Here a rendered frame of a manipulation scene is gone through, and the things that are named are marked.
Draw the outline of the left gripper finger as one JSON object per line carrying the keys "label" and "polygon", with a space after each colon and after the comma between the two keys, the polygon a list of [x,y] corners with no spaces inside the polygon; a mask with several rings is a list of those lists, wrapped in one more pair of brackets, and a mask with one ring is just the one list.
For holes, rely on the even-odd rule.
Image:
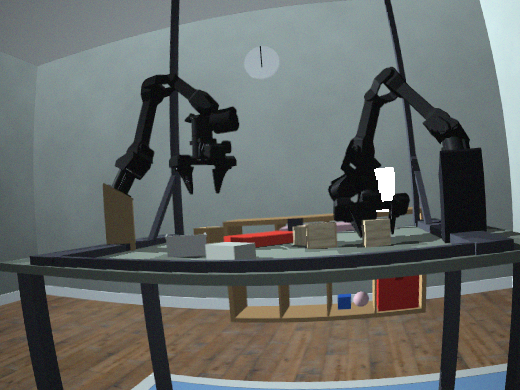
{"label": "left gripper finger", "polygon": [[343,222],[350,223],[358,233],[359,237],[362,238],[362,227],[356,205],[344,207]]}
{"label": "left gripper finger", "polygon": [[[402,201],[391,202],[391,207],[390,207],[390,212],[389,212],[388,218],[390,219],[392,235],[394,234],[396,218],[398,218],[400,216],[402,205],[403,205]],[[398,211],[397,211],[397,209],[398,209]],[[395,217],[395,215],[396,215],[396,217]]]}

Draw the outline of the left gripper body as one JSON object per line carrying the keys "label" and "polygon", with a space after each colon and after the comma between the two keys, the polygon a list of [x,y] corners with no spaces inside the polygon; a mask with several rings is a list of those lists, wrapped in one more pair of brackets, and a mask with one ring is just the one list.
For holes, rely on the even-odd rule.
{"label": "left gripper body", "polygon": [[[338,198],[334,201],[334,220],[343,221],[344,207],[349,205],[357,205],[357,211],[368,212],[368,210],[379,211],[389,210],[391,202],[402,201],[402,209],[400,215],[405,215],[409,206],[409,195],[407,193],[398,193],[392,195],[392,200],[382,201],[382,194],[379,189],[379,181],[373,177],[365,177],[359,180],[356,187],[359,202],[351,201],[351,198]],[[366,201],[366,202],[365,202]],[[380,204],[379,204],[380,201]],[[370,204],[370,205],[369,205]],[[375,205],[376,204],[376,205]],[[343,206],[340,206],[343,205]],[[337,216],[338,214],[338,216]]]}

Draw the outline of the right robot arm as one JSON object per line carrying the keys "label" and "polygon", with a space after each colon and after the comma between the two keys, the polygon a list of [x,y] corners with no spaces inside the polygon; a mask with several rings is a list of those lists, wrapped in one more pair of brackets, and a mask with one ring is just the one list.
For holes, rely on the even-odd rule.
{"label": "right robot arm", "polygon": [[[170,87],[165,88],[162,84],[168,84]],[[148,147],[156,108],[163,98],[170,96],[173,91],[188,97],[191,106],[200,113],[199,115],[190,113],[185,119],[185,122],[192,122],[192,136],[212,135],[212,130],[216,134],[238,130],[239,120],[234,107],[218,110],[219,104],[207,92],[194,89],[174,73],[149,77],[141,86],[143,104],[134,142],[129,146],[126,154],[116,160],[115,167],[120,169],[112,186],[108,184],[109,186],[128,195],[135,178],[141,180],[150,169],[154,151]],[[212,142],[206,142],[205,138],[202,138],[198,147],[198,157],[205,155],[208,158],[225,158],[227,153],[231,153],[231,149],[230,141],[217,143],[216,138],[212,138]]]}

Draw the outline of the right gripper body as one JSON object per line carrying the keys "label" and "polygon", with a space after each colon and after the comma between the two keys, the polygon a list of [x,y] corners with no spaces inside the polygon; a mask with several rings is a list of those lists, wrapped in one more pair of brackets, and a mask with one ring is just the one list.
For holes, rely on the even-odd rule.
{"label": "right gripper body", "polygon": [[202,138],[205,138],[206,142],[212,142],[213,136],[207,134],[192,136],[192,141],[190,141],[190,145],[192,145],[192,156],[176,155],[171,157],[169,160],[169,168],[191,167],[191,165],[214,165],[216,169],[221,167],[237,166],[237,161],[234,156],[225,156],[225,158],[219,158],[217,160],[214,158],[208,158],[208,156],[205,155],[203,157],[198,157],[198,147]]}

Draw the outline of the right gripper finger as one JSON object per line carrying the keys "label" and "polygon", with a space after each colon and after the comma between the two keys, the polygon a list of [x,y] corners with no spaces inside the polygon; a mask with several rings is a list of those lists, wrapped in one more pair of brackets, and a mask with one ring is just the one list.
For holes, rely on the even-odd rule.
{"label": "right gripper finger", "polygon": [[194,169],[194,167],[181,167],[181,168],[175,169],[175,171],[178,171],[179,175],[183,179],[190,194],[193,194],[193,178],[192,178],[193,169]]}
{"label": "right gripper finger", "polygon": [[216,193],[220,193],[220,189],[222,186],[224,176],[225,176],[226,172],[231,168],[232,167],[221,167],[221,168],[212,169]]}

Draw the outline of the black metal overhead frame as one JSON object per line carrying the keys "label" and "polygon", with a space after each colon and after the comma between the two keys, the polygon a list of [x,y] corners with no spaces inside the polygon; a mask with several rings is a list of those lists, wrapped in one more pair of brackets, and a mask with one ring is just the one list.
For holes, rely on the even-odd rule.
{"label": "black metal overhead frame", "polygon": [[[397,71],[404,78],[405,71],[403,66],[402,54],[392,10],[391,0],[384,0],[387,18],[389,22],[391,38],[394,48],[394,54],[396,59]],[[388,10],[387,10],[388,9]],[[390,19],[390,20],[389,20]],[[392,30],[391,30],[392,29]],[[393,41],[394,39],[394,41]],[[178,76],[178,45],[179,45],[179,0],[171,0],[171,28],[170,28],[170,73],[177,74]],[[396,52],[395,52],[396,49]],[[173,91],[170,94],[170,155],[171,157],[180,155],[179,153],[179,114],[178,114],[178,91]],[[413,225],[415,226],[415,220],[420,220],[420,206],[419,199],[424,219],[424,224],[432,224],[426,192],[415,153],[414,134],[411,118],[410,104],[402,98],[408,153],[409,153],[409,164],[410,164],[410,176],[411,176],[411,190],[412,190],[412,207],[413,207]],[[406,112],[406,117],[405,117]],[[412,175],[411,175],[412,168]],[[183,211],[182,211],[182,195],[181,195],[181,177],[178,171],[171,168],[171,176],[161,200],[159,209],[157,211],[154,223],[152,225],[148,239],[157,239],[162,221],[164,219],[171,195],[173,198],[173,214],[174,214],[174,227],[175,234],[184,235],[183,225]],[[415,176],[415,177],[414,177]],[[172,194],[173,193],[173,194]],[[419,196],[418,196],[419,194]],[[422,202],[422,203],[421,203]],[[424,213],[423,213],[424,212]]]}

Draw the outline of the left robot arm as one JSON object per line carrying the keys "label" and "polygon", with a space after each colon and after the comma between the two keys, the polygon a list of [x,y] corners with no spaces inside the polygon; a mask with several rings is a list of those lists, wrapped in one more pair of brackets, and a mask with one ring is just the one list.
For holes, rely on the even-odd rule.
{"label": "left robot arm", "polygon": [[[451,118],[445,111],[430,105],[406,84],[406,81],[394,67],[390,68],[385,68],[374,78],[371,88],[364,95],[365,102],[357,134],[350,141],[341,166],[344,175],[331,181],[328,189],[333,201],[338,198],[352,198],[357,195],[356,185],[362,178],[373,177],[377,179],[375,170],[381,167],[381,164],[372,157],[375,156],[373,139],[380,108],[398,97],[405,97],[405,100],[407,99],[406,101],[409,101],[408,103],[413,108],[415,107],[417,112],[420,111],[421,116],[426,119],[423,125],[428,131],[430,128],[434,135],[429,131],[430,134],[436,138],[439,144],[442,142],[441,151],[470,148],[470,139],[458,120]],[[382,83],[391,92],[378,96]],[[355,170],[350,166],[350,163],[356,167]],[[336,183],[334,184],[334,182]]]}

